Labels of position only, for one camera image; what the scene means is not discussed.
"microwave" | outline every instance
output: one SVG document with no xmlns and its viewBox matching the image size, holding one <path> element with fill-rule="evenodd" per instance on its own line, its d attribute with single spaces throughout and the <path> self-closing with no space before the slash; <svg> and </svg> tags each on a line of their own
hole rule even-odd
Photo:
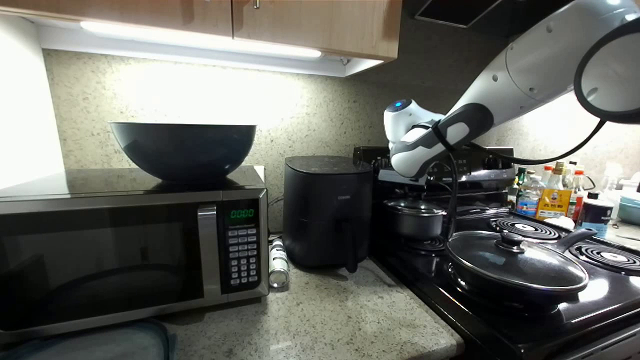
<svg viewBox="0 0 640 360">
<path fill-rule="evenodd" d="M 0 343 L 262 297 L 264 167 L 207 184 L 67 170 L 0 190 Z"/>
</svg>

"under-cabinet light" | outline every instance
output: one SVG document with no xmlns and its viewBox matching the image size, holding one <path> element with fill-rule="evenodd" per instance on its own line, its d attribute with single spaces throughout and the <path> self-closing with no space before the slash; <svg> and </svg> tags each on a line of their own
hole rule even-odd
<svg viewBox="0 0 640 360">
<path fill-rule="evenodd" d="M 239 53 L 271 54 L 277 56 L 317 58 L 322 55 L 318 50 L 306 49 L 304 47 L 236 40 L 229 37 L 192 33 L 188 31 L 143 28 L 139 26 L 109 24 L 93 21 L 82 21 L 80 22 L 80 26 L 92 33 L 106 35 L 107 37 L 126 38 L 142 42 L 155 42 L 160 44 L 197 47 L 201 49 L 235 51 Z"/>
</svg>

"kitchen cabinet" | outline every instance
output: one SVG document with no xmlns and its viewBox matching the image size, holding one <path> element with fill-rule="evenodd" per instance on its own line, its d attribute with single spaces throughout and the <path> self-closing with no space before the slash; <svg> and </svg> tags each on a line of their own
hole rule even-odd
<svg viewBox="0 0 640 360">
<path fill-rule="evenodd" d="M 233 0 L 234 37 L 397 58 L 401 0 Z"/>
<path fill-rule="evenodd" d="M 0 0 L 0 12 L 232 36 L 231 2 L 221 0 Z"/>
</svg>

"black bowl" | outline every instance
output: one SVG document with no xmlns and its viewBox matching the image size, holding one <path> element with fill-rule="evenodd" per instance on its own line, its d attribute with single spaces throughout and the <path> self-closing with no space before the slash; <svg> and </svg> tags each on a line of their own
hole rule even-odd
<svg viewBox="0 0 640 360">
<path fill-rule="evenodd" d="M 110 124 L 131 161 L 173 183 L 224 178 L 244 161 L 255 136 L 255 125 Z"/>
</svg>

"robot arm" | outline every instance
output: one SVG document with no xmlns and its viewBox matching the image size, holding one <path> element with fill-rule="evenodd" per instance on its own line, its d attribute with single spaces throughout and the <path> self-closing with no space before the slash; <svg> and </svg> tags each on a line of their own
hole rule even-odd
<svg viewBox="0 0 640 360">
<path fill-rule="evenodd" d="M 638 11 L 633 0 L 575 0 L 503 50 L 446 117 L 412 100 L 389 105 L 384 121 L 394 170 L 422 177 L 449 150 L 441 138 L 459 148 L 570 91 L 587 50 Z M 437 120 L 440 136 L 429 128 Z"/>
</svg>

